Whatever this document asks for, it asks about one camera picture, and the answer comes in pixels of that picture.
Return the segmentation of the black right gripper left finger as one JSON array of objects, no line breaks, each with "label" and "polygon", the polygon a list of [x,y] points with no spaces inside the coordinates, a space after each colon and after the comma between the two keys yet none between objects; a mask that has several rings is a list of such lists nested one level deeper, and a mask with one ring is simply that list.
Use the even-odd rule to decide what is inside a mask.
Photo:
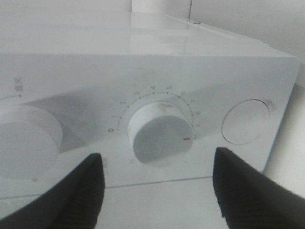
[{"label": "black right gripper left finger", "polygon": [[2,229],[93,229],[102,208],[105,179],[99,153],[87,156],[39,198],[0,221]]}]

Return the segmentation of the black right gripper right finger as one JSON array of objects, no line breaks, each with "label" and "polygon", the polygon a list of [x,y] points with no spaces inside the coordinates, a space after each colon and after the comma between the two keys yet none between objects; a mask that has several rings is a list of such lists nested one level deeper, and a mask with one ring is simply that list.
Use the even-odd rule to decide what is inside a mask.
[{"label": "black right gripper right finger", "polygon": [[303,229],[305,200],[225,147],[215,151],[213,187],[230,229]]}]

